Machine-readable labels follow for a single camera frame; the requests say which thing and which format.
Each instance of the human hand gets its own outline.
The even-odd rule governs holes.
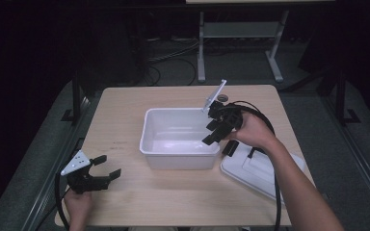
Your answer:
[[[247,112],[242,112],[242,116],[243,124],[241,128],[231,132],[227,136],[229,140],[237,140],[246,145],[262,149],[278,141],[261,118]]]
[[[65,195],[65,205],[70,215],[70,231],[84,230],[92,210],[92,192],[76,193],[70,189]]]

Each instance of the white metal frame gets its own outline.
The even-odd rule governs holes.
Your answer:
[[[206,81],[203,58],[204,38],[274,38],[275,42],[272,48],[266,51],[266,58],[276,82],[282,82],[283,77],[275,56],[288,13],[289,11],[284,11],[280,21],[277,22],[204,22],[203,12],[201,12],[199,20],[198,81],[200,83]]]

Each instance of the person's left hand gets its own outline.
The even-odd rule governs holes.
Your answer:
[[[70,231],[84,230],[92,210],[92,192],[76,193],[70,189],[65,195],[65,205],[70,215]]]

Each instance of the human arm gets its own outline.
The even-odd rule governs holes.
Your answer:
[[[65,195],[65,205],[70,215],[70,231],[85,230],[87,218],[92,210],[92,192],[76,193],[70,189]]]
[[[344,230],[330,206],[288,153],[286,147],[257,116],[243,113],[242,127],[229,139],[263,149],[269,156],[296,230]]]

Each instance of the white plastic bin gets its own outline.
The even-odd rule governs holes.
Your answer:
[[[140,150],[153,169],[209,169],[220,147],[202,140],[211,132],[202,108],[154,108],[145,114]]]

